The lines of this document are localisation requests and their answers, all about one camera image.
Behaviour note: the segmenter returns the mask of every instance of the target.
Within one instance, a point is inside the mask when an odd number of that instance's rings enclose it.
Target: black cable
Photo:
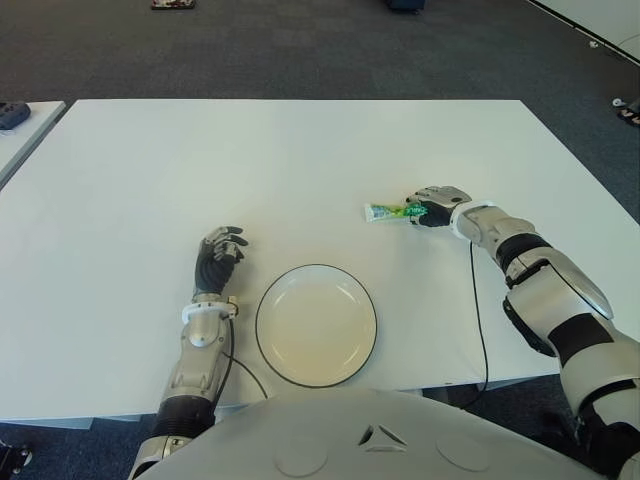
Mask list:
[[[260,383],[260,380],[258,380],[258,377],[256,377],[254,375],[254,373],[249,369],[249,367],[247,367],[244,363],[242,363],[240,360],[238,360],[235,357],[230,357],[229,355],[227,355],[225,352],[222,352],[222,354],[227,357],[228,359],[230,359],[233,362],[236,362],[240,367],[244,368],[244,370],[251,375],[251,378],[253,378],[254,382],[256,382],[256,384],[258,385],[258,387],[260,388],[260,391],[262,392],[262,395],[264,395],[264,398],[267,399],[269,398],[269,395],[267,395],[267,391],[264,389],[264,387],[262,386],[262,383]]]
[[[213,402],[211,402],[212,412],[218,406],[218,401],[222,396],[222,391],[224,390],[224,386],[227,384],[227,379],[229,378],[229,373],[231,373],[231,365],[233,363],[231,359],[233,358],[233,354],[236,348],[236,336],[235,336],[235,332],[233,331],[233,320],[229,318],[228,322],[229,322],[229,336],[231,337],[231,341],[230,341],[231,345],[229,346],[229,355],[228,355],[229,362],[227,363],[227,370],[224,372],[224,377],[222,377],[222,383],[220,383],[220,388],[218,388],[218,391],[216,392],[216,396],[213,397]]]
[[[469,258],[471,259],[471,279],[473,280],[473,298],[476,302],[476,317],[478,318],[478,331],[480,332],[480,341],[482,342],[482,353],[484,354],[484,385],[478,391],[478,394],[473,400],[460,407],[462,410],[466,410],[471,405],[476,403],[480,397],[487,391],[487,385],[489,384],[489,358],[487,357],[487,346],[484,343],[484,334],[482,333],[482,322],[480,321],[480,307],[478,306],[478,289],[476,287],[476,270],[473,262],[473,243],[469,242]]]

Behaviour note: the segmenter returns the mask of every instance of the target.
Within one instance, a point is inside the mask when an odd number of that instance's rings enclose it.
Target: white plate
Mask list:
[[[345,381],[365,364],[376,340],[369,294],[348,273],[305,265],[278,278],[256,316],[262,356],[282,378],[305,387]]]

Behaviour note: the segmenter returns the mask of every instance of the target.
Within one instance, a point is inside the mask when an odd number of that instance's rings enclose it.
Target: toothpaste tube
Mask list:
[[[364,206],[364,215],[367,222],[377,222],[378,220],[388,220],[390,218],[418,217],[425,213],[427,213],[427,207],[419,203],[411,203],[405,206],[367,203]]]

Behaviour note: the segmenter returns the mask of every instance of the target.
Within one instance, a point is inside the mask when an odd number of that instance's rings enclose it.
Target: blue object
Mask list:
[[[24,102],[0,102],[0,130],[11,130],[31,115],[29,105]]]
[[[414,11],[424,10],[425,0],[386,0],[391,10]]]

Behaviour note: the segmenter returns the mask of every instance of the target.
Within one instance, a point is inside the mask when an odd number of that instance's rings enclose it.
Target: white wall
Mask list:
[[[640,0],[538,1],[614,45],[640,34]],[[640,58],[640,37],[619,46],[630,55]]]

